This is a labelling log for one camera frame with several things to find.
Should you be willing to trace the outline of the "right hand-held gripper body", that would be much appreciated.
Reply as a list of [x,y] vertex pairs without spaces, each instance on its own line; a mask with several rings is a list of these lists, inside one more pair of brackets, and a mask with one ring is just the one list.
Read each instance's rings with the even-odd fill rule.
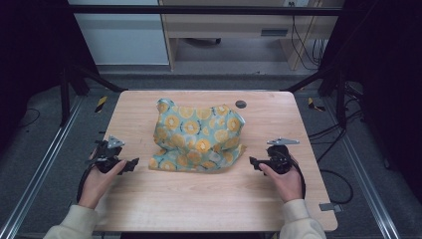
[[270,158],[267,165],[277,174],[285,174],[292,168],[300,170],[299,165],[292,159],[287,144],[298,143],[297,140],[277,138],[268,141],[267,154]]

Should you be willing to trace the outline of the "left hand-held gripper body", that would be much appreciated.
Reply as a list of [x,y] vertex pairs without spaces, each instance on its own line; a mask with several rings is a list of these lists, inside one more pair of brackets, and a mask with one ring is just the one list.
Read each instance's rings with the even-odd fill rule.
[[100,172],[107,173],[120,162],[117,156],[120,154],[124,142],[110,135],[108,140],[97,140],[96,144],[97,146],[92,152],[88,164],[93,164]]

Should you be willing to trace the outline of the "teal cloth with orange print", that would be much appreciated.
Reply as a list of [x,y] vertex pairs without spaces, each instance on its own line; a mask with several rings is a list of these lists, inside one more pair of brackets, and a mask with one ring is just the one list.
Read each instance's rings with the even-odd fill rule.
[[159,151],[149,160],[151,169],[213,172],[232,166],[246,150],[240,142],[245,121],[226,105],[194,108],[160,99],[156,107]]

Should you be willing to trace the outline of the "person's right hand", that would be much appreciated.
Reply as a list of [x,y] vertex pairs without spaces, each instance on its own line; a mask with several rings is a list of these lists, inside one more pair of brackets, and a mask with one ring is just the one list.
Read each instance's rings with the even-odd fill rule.
[[264,173],[273,181],[284,203],[304,198],[301,176],[295,168],[285,174],[277,174],[267,165]]

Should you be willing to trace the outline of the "person's left hand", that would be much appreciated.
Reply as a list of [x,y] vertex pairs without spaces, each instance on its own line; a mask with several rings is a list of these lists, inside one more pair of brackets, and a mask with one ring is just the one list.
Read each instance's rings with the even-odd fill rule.
[[122,160],[109,172],[102,173],[94,166],[84,183],[78,204],[82,207],[95,209],[111,185],[113,179],[124,169],[126,161]]

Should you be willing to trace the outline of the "yellow black floor tape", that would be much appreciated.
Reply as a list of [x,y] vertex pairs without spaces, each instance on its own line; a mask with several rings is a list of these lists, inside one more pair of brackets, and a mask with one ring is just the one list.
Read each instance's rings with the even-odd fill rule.
[[319,112],[325,112],[325,107],[316,106],[313,98],[308,98],[308,106],[309,106],[309,109],[316,110]]
[[96,109],[95,109],[95,113],[100,113],[102,111],[102,109],[103,109],[103,107],[106,103],[106,100],[107,100],[107,96],[100,97],[98,104],[96,106]]

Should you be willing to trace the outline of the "grey metal table clip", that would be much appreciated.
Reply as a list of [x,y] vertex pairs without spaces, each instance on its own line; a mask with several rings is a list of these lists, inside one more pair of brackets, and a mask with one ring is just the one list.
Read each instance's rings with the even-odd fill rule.
[[320,203],[318,206],[321,211],[333,211],[334,213],[342,211],[341,205],[336,203]]

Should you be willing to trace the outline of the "black metal stand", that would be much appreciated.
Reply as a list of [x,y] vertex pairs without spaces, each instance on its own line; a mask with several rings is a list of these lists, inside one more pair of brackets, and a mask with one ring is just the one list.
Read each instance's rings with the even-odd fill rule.
[[125,91],[125,88],[121,88],[107,81],[102,78],[99,73],[94,73],[82,66],[69,65],[64,67],[60,73],[62,107],[61,126],[64,126],[71,117],[69,87],[72,87],[78,96],[85,96],[90,91],[86,79],[91,79],[115,93],[122,93]]
[[314,74],[305,78],[304,80],[282,89],[282,92],[294,93],[301,88],[315,82],[316,80],[322,80],[317,92],[320,96],[325,97],[336,90],[335,99],[335,118],[339,123],[340,127],[346,129],[346,115],[345,115],[345,85],[346,85],[346,73],[342,66],[330,66],[322,70],[318,70]]

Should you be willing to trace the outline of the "white cabinet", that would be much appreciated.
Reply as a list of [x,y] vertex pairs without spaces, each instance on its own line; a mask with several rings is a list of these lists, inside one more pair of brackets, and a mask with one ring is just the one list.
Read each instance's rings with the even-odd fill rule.
[[168,65],[159,14],[76,14],[97,65]]

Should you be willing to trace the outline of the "metal floor rail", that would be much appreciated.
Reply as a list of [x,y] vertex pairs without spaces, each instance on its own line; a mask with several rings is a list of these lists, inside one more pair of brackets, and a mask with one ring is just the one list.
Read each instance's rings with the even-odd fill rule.
[[5,224],[0,228],[0,239],[14,239],[17,235],[17,232],[27,216],[29,209],[31,208],[46,176],[50,171],[51,166],[55,162],[56,157],[80,112],[83,101],[84,97],[75,97],[75,102],[71,107],[69,118],[59,127],[53,141],[50,143],[48,150],[44,154],[44,157],[26,186],[17,205],[6,220]]
[[401,239],[378,188],[366,168],[372,158],[360,152],[358,144],[367,142],[362,112],[356,100],[345,105],[346,129],[335,129],[332,144],[319,158],[322,178],[332,203],[340,204],[335,213],[337,228],[328,234],[342,239]]

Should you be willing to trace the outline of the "black horizontal frame bar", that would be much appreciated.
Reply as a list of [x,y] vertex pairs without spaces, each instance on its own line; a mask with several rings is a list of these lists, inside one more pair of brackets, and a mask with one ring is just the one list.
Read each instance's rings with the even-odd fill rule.
[[205,14],[205,15],[283,15],[340,16],[338,8],[248,7],[248,6],[149,6],[149,5],[70,5],[72,13],[88,14]]

